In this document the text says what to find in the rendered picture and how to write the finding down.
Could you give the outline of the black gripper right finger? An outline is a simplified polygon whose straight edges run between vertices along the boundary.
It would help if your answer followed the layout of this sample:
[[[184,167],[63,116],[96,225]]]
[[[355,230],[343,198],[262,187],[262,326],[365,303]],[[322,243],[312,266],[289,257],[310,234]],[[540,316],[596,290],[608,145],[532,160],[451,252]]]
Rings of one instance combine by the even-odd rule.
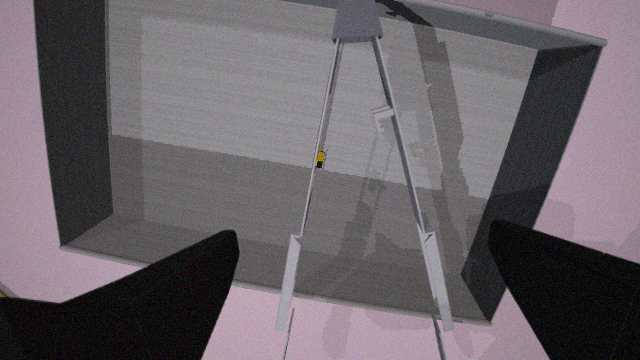
[[[549,360],[640,360],[640,263],[508,220],[488,247]]]

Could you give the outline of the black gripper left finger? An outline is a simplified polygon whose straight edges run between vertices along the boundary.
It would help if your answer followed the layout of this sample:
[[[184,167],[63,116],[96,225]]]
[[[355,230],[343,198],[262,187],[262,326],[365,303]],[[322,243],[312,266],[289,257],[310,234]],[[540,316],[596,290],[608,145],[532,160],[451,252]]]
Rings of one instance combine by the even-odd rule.
[[[238,259],[222,230],[63,303],[0,297],[0,360],[201,360]]]

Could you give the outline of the grey roasting tin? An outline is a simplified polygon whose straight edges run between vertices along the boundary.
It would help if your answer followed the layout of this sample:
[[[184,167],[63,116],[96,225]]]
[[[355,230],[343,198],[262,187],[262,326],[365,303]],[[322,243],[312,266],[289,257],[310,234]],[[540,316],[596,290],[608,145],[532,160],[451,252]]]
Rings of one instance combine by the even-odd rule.
[[[438,0],[375,0],[452,320],[507,291],[492,221],[534,229],[606,39]],[[338,0],[33,0],[62,251],[148,267],[235,230],[231,286],[281,294]],[[441,319],[372,41],[340,44],[292,297]]]

